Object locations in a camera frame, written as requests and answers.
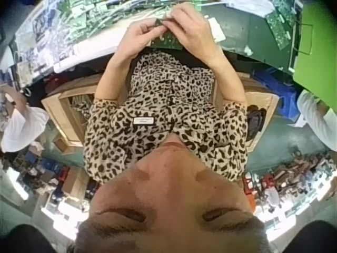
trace green table surface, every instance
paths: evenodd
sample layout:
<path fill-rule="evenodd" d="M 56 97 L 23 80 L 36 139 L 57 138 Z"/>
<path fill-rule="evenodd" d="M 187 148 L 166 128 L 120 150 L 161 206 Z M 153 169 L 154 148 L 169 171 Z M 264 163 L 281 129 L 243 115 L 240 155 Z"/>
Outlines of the green table surface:
<path fill-rule="evenodd" d="M 283 24 L 292 39 L 286 48 L 279 50 L 274 35 L 264 18 L 228 8 L 225 5 L 203 6 L 201 12 L 209 18 L 215 17 L 220 24 L 226 36 L 226 39 L 220 42 L 224 50 L 247 56 L 244 48 L 249 46 L 253 52 L 249 58 L 282 69 L 290 75 L 293 74 L 289 71 L 289 67 L 293 67 L 296 55 L 292 47 L 294 31 L 298 32 L 296 26 L 290 27 L 287 23 Z"/>
<path fill-rule="evenodd" d="M 302 11 L 301 43 L 294 80 L 337 110 L 337 25 L 320 3 Z"/>

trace worker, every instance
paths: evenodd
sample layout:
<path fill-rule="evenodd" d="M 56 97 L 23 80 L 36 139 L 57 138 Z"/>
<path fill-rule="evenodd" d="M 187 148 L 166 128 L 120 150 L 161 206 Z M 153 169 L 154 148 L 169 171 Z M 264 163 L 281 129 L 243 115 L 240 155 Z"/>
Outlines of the worker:
<path fill-rule="evenodd" d="M 4 84 L 0 86 L 0 138 L 3 153 L 19 151 L 30 144 L 44 132 L 49 120 L 48 113 L 41 108 L 30 107 L 26 98 L 13 87 Z M 15 106 L 7 99 L 11 98 Z"/>
<path fill-rule="evenodd" d="M 190 4 L 170 19 L 132 23 L 97 86 L 84 143 L 100 182 L 75 252 L 269 252 L 264 224 L 238 184 L 247 162 L 243 85 L 208 21 Z M 170 30 L 210 69 L 143 55 L 117 105 L 131 60 Z M 221 112 L 209 102 L 217 81 Z"/>
<path fill-rule="evenodd" d="M 312 131 L 332 151 L 337 151 L 337 114 L 322 100 L 303 90 L 297 100 L 299 111 Z"/>

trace cardboard box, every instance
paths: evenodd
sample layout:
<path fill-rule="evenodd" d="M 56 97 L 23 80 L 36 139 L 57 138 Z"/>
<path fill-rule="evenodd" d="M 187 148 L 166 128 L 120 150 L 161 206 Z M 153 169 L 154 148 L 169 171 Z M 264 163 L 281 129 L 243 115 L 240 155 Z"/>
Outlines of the cardboard box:
<path fill-rule="evenodd" d="M 266 117 L 264 121 L 264 125 L 261 132 L 258 132 L 255 138 L 249 142 L 246 142 L 246 147 L 248 152 L 252 152 L 256 147 L 258 141 L 263 135 L 265 129 L 267 128 L 274 111 L 277 107 L 277 103 L 279 102 L 279 96 L 276 94 L 270 93 L 267 89 L 265 89 L 259 82 L 249 78 L 247 75 L 241 75 L 241 81 L 245 89 L 247 104 L 249 105 L 257 105 L 259 109 L 266 109 Z M 213 93 L 213 104 L 218 111 L 220 111 L 223 107 L 223 97 L 218 87 L 217 83 L 215 84 L 214 93 Z"/>
<path fill-rule="evenodd" d="M 337 164 L 337 152 L 335 152 L 335 151 L 330 151 L 330 152 L 329 152 L 329 155 L 331 156 L 331 158 L 332 158 L 334 164 Z"/>
<path fill-rule="evenodd" d="M 87 120 L 82 114 L 71 107 L 71 97 L 94 94 L 101 77 L 102 75 L 98 74 L 70 81 L 58 87 L 41 101 L 65 144 L 69 147 L 83 146 L 87 126 Z M 124 86 L 118 102 L 122 103 L 126 98 L 127 88 Z"/>
<path fill-rule="evenodd" d="M 83 168 L 71 167 L 62 186 L 62 191 L 72 198 L 83 200 L 89 175 Z"/>
<path fill-rule="evenodd" d="M 67 146 L 82 147 L 86 128 L 86 119 L 71 107 L 70 98 L 76 95 L 94 94 L 97 87 L 97 80 L 91 85 L 87 82 L 80 81 L 78 84 L 80 83 L 85 86 L 56 93 L 41 101 Z"/>
<path fill-rule="evenodd" d="M 63 155 L 75 153 L 75 147 L 68 146 L 60 133 L 54 138 L 53 143 Z"/>
<path fill-rule="evenodd" d="M 246 99 L 248 106 L 254 104 L 257 105 L 259 109 L 265 108 L 267 111 L 261 132 L 258 132 L 253 140 L 246 142 L 247 151 L 252 152 L 259 142 L 264 131 L 266 130 L 274 114 L 277 103 L 279 102 L 279 96 L 261 91 L 246 91 Z"/>

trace eye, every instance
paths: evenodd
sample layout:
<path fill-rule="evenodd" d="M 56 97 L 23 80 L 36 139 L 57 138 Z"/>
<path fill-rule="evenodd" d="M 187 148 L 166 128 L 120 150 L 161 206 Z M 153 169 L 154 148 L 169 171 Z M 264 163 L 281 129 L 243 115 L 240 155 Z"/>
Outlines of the eye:
<path fill-rule="evenodd" d="M 146 215 L 132 209 L 119 209 L 116 212 L 137 222 L 144 222 L 146 219 Z"/>
<path fill-rule="evenodd" d="M 219 218 L 220 216 L 224 215 L 225 213 L 232 211 L 232 209 L 228 209 L 228 208 L 217 208 L 214 209 L 212 211 L 208 211 L 206 212 L 202 218 L 204 219 L 204 221 L 209 222 L 212 220 L 215 220 L 217 218 Z"/>

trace woman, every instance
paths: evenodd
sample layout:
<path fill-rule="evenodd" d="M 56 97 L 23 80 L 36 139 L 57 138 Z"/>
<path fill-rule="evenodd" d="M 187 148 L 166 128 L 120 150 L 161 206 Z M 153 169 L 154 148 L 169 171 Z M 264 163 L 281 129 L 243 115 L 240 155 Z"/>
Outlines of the woman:
<path fill-rule="evenodd" d="M 76 252 L 260 252 L 266 245 L 263 223 L 229 181 L 247 158 L 242 83 L 200 13 L 185 3 L 171 15 L 158 27 L 153 19 L 133 23 L 98 84 L 84 155 L 103 186 Z M 211 70 L 145 55 L 118 106 L 131 60 L 167 29 Z M 220 113 L 209 103 L 214 79 L 227 100 Z"/>

